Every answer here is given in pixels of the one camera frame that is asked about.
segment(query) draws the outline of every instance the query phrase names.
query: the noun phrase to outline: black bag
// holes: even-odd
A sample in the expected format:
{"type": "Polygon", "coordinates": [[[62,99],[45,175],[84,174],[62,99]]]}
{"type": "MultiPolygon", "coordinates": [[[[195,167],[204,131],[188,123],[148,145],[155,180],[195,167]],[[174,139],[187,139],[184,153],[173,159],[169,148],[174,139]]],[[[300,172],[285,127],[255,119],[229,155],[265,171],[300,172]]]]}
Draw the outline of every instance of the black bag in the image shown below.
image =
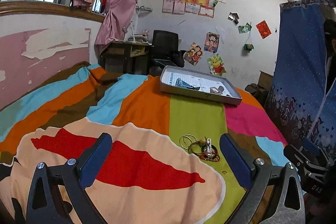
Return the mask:
{"type": "Polygon", "coordinates": [[[183,68],[184,67],[184,59],[183,54],[185,51],[172,51],[170,53],[170,61],[173,62],[176,66],[183,68]]]}

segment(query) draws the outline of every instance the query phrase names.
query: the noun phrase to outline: pink wall paint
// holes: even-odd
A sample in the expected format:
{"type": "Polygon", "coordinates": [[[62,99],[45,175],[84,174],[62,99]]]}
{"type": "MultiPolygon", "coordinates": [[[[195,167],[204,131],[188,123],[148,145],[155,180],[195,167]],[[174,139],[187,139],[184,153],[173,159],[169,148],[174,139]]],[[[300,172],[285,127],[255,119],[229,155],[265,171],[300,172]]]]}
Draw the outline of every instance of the pink wall paint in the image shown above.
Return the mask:
{"type": "Polygon", "coordinates": [[[45,29],[0,37],[0,70],[4,70],[6,76],[5,80],[0,81],[0,109],[34,89],[58,71],[81,61],[89,61],[89,47],[56,52],[53,56],[42,60],[22,56],[21,53],[26,50],[28,38],[43,30],[45,29]]]}

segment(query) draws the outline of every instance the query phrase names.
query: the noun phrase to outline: red greeting card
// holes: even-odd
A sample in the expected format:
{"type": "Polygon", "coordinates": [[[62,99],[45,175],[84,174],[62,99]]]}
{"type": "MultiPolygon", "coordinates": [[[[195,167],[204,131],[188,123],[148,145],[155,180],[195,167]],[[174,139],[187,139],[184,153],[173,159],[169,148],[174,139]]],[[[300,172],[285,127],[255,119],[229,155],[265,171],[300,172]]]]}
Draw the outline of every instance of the red greeting card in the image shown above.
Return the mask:
{"type": "Polygon", "coordinates": [[[263,39],[271,34],[271,30],[269,29],[265,20],[257,24],[256,27],[263,39]]]}

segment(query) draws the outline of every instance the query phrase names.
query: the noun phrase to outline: red patch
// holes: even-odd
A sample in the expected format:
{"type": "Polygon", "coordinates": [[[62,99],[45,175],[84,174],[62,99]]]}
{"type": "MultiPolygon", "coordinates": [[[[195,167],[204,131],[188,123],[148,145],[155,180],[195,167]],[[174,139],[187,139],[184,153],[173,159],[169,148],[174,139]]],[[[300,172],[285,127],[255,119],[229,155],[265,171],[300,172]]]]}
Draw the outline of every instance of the red patch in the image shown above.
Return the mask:
{"type": "MultiPolygon", "coordinates": [[[[31,142],[36,149],[45,149],[66,159],[77,159],[96,140],[71,134],[62,128],[55,137],[45,135],[40,139],[31,139],[31,142]]],[[[147,151],[133,150],[120,141],[113,142],[96,179],[115,186],[139,186],[147,190],[181,189],[196,182],[205,182],[196,172],[177,170],[152,158],[147,151]]]]}

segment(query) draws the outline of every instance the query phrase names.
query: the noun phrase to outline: winnie the pooh poster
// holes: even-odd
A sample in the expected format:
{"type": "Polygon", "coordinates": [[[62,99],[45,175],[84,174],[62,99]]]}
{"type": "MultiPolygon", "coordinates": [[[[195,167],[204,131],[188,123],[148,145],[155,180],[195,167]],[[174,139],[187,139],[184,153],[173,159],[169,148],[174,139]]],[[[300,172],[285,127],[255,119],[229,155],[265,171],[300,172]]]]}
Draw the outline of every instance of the winnie the pooh poster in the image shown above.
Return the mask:
{"type": "Polygon", "coordinates": [[[226,72],[223,60],[219,54],[214,54],[212,57],[208,58],[208,64],[213,75],[222,76],[222,74],[226,72]]]}

